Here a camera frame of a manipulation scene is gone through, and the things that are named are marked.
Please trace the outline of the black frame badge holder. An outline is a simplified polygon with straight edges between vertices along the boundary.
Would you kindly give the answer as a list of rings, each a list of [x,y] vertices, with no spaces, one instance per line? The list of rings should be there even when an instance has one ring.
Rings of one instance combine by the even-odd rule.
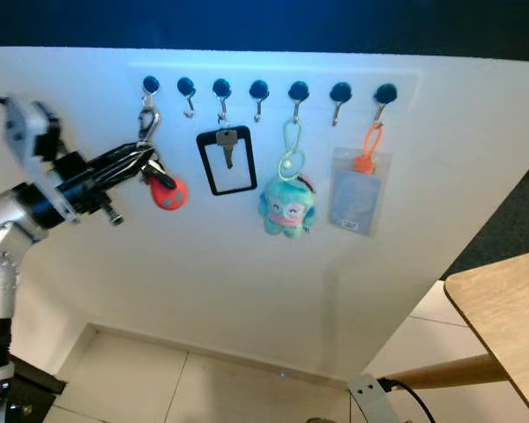
[[[213,195],[252,192],[257,188],[251,130],[248,126],[229,126],[239,133],[239,142],[233,151],[233,166],[228,169],[223,150],[216,144],[216,130],[197,134],[197,152],[205,170],[205,177]]]

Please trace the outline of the white standing board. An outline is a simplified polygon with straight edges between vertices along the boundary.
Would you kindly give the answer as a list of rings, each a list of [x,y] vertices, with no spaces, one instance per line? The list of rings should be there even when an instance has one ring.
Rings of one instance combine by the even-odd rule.
[[[147,187],[113,190],[123,215],[63,226],[30,251],[26,293],[62,302],[95,325],[346,379],[383,344],[449,269],[529,169],[529,62],[474,57],[120,48],[0,46],[0,95],[50,105],[63,136],[98,156],[138,132],[141,80],[129,62],[221,67],[370,67],[423,73],[414,105],[370,110],[300,108],[305,173],[316,185],[309,236],[268,236],[259,194],[213,195],[196,137],[219,125],[219,101],[162,87],[155,142],[164,165],[189,186],[176,211]],[[257,180],[276,175],[280,100],[253,121],[256,105],[229,98],[233,125],[249,126]]]

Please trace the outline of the silver key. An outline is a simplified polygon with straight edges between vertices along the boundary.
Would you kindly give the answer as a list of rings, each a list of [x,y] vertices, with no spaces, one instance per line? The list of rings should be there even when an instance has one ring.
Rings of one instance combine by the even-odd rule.
[[[224,154],[226,167],[231,169],[233,166],[233,151],[237,142],[239,142],[239,133],[233,128],[216,130],[215,141]]]

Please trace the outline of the wooden table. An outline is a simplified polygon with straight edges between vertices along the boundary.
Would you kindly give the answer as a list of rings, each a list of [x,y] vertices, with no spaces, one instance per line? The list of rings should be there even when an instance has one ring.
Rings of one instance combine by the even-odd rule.
[[[444,292],[486,353],[390,379],[413,390],[509,382],[529,407],[529,253],[451,275]]]

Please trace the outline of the blue knob metal hook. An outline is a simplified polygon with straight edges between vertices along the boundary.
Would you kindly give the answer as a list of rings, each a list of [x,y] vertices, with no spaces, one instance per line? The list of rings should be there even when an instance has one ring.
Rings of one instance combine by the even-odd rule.
[[[270,96],[270,89],[267,82],[261,79],[254,80],[250,85],[249,94],[254,101],[254,105],[256,105],[253,121],[260,123],[262,121],[262,102],[268,100]]]
[[[290,121],[294,123],[301,123],[300,108],[303,102],[309,99],[309,85],[304,81],[297,80],[290,85],[287,96],[294,105],[292,120]]]
[[[216,79],[212,84],[212,92],[220,104],[219,126],[224,126],[225,128],[229,124],[227,101],[232,96],[232,86],[225,79]]]
[[[394,84],[382,84],[379,85],[375,90],[373,95],[373,100],[376,105],[375,116],[374,116],[374,126],[375,128],[381,128],[383,125],[383,113],[384,110],[392,104],[395,100],[398,99],[398,88]]]
[[[352,85],[349,82],[337,82],[333,86],[332,91],[329,92],[330,100],[332,100],[334,109],[332,113],[332,126],[336,128],[339,124],[339,115],[342,105],[349,102],[353,97]]]
[[[141,108],[141,113],[157,114],[155,95],[160,90],[160,81],[148,74],[141,80],[141,89],[143,89],[143,108]]]
[[[195,105],[193,105],[193,97],[195,97],[197,92],[195,82],[188,77],[180,77],[176,81],[176,88],[177,92],[183,96],[185,105],[187,105],[187,108],[183,110],[183,115],[187,118],[195,117],[196,110]]]

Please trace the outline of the red key fob with carabiner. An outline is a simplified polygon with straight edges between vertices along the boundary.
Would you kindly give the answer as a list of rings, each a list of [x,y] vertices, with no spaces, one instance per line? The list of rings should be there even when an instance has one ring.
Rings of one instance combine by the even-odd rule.
[[[148,154],[146,159],[140,161],[141,180],[149,187],[156,206],[167,211],[180,209],[189,198],[188,187],[165,169],[154,145],[154,134],[162,116],[154,106],[144,106],[139,120],[138,145],[143,146]]]

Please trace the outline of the teal plush toy keychain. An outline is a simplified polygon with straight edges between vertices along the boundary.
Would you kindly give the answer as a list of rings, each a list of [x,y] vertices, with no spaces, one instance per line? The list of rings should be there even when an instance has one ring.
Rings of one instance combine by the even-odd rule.
[[[316,224],[317,191],[303,173],[306,154],[302,149],[304,126],[300,118],[282,124],[284,149],[273,178],[260,194],[259,214],[269,236],[297,239]]]

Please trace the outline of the black robot waist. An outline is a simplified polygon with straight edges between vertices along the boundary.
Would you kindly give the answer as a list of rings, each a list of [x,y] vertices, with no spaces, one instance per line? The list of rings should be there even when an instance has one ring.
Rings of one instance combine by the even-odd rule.
[[[0,367],[0,423],[44,423],[67,382],[13,354]]]

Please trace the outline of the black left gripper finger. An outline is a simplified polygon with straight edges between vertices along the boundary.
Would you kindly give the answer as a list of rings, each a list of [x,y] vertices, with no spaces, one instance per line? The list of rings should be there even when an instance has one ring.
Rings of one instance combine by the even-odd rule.
[[[151,142],[137,141],[131,144],[123,144],[100,154],[95,158],[95,173],[98,174],[110,161],[132,157],[154,157],[157,160],[155,146]]]
[[[132,157],[115,159],[100,169],[99,187],[111,189],[137,174],[146,184],[153,180],[164,186],[164,169],[159,161],[154,157]]]

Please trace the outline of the clear hook rail plate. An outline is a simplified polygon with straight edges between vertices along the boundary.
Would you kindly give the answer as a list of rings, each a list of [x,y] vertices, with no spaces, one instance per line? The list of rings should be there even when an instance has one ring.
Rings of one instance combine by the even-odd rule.
[[[397,99],[394,108],[408,110],[414,105],[414,98],[423,73],[417,69],[393,69],[370,67],[221,67],[218,64],[188,62],[129,62],[128,76],[138,81],[153,76],[160,81],[162,88],[171,93],[175,100],[183,97],[177,92],[177,80],[189,78],[197,90],[196,100],[209,100],[216,104],[212,84],[225,79],[232,85],[232,100],[237,105],[253,104],[249,89],[254,80],[263,80],[269,86],[270,97],[264,107],[277,108],[280,100],[287,100],[290,85],[304,81],[309,85],[310,97],[304,102],[306,108],[332,108],[330,92],[338,82],[346,82],[352,87],[352,99],[344,105],[345,110],[370,110],[374,108],[373,95],[381,85],[394,85]]]

